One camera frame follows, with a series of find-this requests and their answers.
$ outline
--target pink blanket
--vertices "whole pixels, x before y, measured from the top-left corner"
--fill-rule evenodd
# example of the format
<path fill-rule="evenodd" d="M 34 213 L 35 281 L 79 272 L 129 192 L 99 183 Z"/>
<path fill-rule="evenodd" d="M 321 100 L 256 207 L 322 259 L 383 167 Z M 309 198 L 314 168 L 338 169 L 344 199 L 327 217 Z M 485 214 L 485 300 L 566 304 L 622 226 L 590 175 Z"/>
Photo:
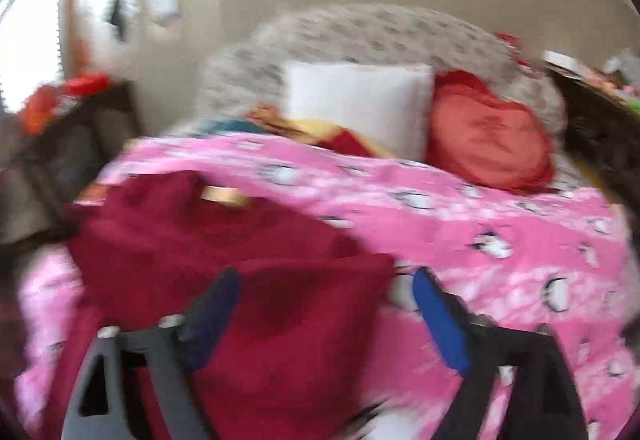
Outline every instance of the pink blanket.
<path fill-rule="evenodd" d="M 612 440 L 628 420 L 633 365 L 618 339 L 624 229 L 597 190 L 518 197 L 466 185 L 423 164 L 342 156 L 248 134 L 146 139 L 107 166 L 99 181 L 185 169 L 322 218 L 373 252 L 398 257 L 389 305 L 380 311 L 378 339 L 363 366 L 363 409 L 380 405 L 363 413 L 356 438 L 428 439 L 460 384 L 416 312 L 410 282 L 419 264 L 430 266 L 471 311 L 503 326 L 551 325 L 574 371 L 590 440 Z M 45 276 L 50 283 L 56 269 L 64 279 L 39 301 L 34 287 Z M 54 366 L 50 344 L 63 340 L 60 317 L 79 290 L 78 276 L 59 252 L 36 266 L 21 291 L 34 332 L 33 367 L 17 391 L 30 427 L 37 426 Z M 483 439 L 495 438 L 506 408 L 513 373 L 504 368 L 500 374 Z"/>

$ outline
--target red heart pillow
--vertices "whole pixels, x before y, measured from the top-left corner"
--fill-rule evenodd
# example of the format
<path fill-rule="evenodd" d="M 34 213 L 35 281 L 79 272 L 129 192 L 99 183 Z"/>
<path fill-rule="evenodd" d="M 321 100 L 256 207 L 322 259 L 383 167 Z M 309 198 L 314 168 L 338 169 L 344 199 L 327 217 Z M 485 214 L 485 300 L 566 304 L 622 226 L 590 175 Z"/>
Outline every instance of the red heart pillow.
<path fill-rule="evenodd" d="M 436 80 L 427 162 L 510 192 L 539 191 L 553 178 L 549 142 L 535 115 L 460 70 Z"/>

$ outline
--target clothing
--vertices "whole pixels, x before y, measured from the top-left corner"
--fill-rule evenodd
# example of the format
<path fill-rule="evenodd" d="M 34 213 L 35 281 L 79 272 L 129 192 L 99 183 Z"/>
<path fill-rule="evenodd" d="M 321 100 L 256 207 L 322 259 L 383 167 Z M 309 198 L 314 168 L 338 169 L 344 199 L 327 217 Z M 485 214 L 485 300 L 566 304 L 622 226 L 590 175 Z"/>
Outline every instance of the clothing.
<path fill-rule="evenodd" d="M 270 104 L 259 104 L 247 113 L 247 117 L 257 127 L 301 144 L 311 144 L 353 156 L 391 156 L 388 151 L 356 131 L 312 118 L 289 120 L 283 118 L 277 107 Z"/>
<path fill-rule="evenodd" d="M 110 190 L 102 207 L 78 208 L 82 222 L 67 246 L 85 295 L 104 324 L 147 328 L 234 266 L 240 302 L 212 359 L 193 373 L 196 401 L 225 440 L 324 440 L 357 409 L 393 260 L 264 198 L 246 210 L 204 201 L 205 187 L 194 172 L 139 176 Z M 68 401 L 96 324 L 78 314 L 50 404 Z M 152 394 L 148 384 L 142 391 Z M 157 409 L 148 414 L 154 437 L 167 438 Z M 45 419 L 46 438 L 61 418 Z"/>
<path fill-rule="evenodd" d="M 215 120 L 207 123 L 206 126 L 200 128 L 193 136 L 203 137 L 223 133 L 225 131 L 238 131 L 240 133 L 257 133 L 265 134 L 266 130 L 260 128 L 251 121 L 243 118 L 225 118 L 223 120 Z"/>

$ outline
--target dark red cloth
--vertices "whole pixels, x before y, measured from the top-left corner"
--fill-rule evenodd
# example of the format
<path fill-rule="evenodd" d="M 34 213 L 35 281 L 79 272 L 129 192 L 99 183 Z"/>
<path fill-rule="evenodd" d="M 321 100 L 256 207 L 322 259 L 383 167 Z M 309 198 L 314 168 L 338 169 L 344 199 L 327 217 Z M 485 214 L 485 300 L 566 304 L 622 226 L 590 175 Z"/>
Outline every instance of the dark red cloth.
<path fill-rule="evenodd" d="M 554 174 L 551 146 L 536 116 L 462 70 L 436 77 L 426 162 L 517 194 L 545 190 Z"/>
<path fill-rule="evenodd" d="M 343 155 L 373 157 L 372 153 L 348 130 L 340 130 L 332 138 L 316 142 L 316 146 Z"/>
<path fill-rule="evenodd" d="M 85 298 L 60 357 L 43 438 L 59 438 L 61 403 L 98 326 L 151 327 L 184 310 L 230 264 L 241 273 L 240 303 L 193 377 L 221 438 L 325 440 L 357 410 L 392 258 L 367 254 L 340 230 L 269 200 L 251 200 L 245 210 L 201 200 L 204 187 L 193 172 L 140 176 L 110 190 L 103 207 L 83 209 L 68 248 Z M 148 384 L 143 390 L 147 400 Z M 167 438 L 157 409 L 148 414 L 154 437 Z"/>

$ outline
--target teal fabric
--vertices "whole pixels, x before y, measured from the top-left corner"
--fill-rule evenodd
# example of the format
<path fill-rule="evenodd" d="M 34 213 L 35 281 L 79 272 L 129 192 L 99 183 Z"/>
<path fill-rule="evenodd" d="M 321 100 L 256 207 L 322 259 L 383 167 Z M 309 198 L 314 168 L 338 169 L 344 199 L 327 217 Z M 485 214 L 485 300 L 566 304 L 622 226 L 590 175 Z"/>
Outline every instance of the teal fabric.
<path fill-rule="evenodd" d="M 260 126 L 246 120 L 245 118 L 227 118 L 225 120 L 216 120 L 210 122 L 191 136 L 202 138 L 215 134 L 224 133 L 226 131 L 239 131 L 240 133 L 267 133 Z"/>

